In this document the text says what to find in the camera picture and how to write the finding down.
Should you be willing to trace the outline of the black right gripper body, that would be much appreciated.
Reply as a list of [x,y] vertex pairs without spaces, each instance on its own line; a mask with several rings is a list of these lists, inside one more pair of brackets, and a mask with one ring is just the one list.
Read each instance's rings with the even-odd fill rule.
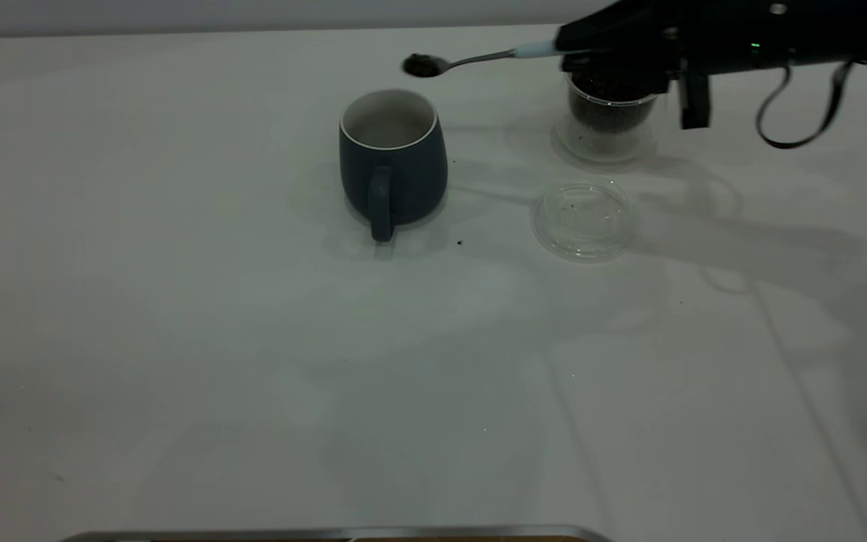
[[678,1],[672,9],[683,129],[710,126],[710,77],[780,66],[780,46],[768,37],[773,25],[768,4]]

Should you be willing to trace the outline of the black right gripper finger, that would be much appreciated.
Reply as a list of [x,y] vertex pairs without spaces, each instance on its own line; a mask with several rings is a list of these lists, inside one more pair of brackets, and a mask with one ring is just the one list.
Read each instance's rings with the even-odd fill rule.
[[663,95],[677,76],[677,43],[648,41],[646,44],[569,44],[567,71],[585,73]]
[[661,37],[665,9],[667,1],[616,1],[560,26],[556,49],[606,53],[647,48]]

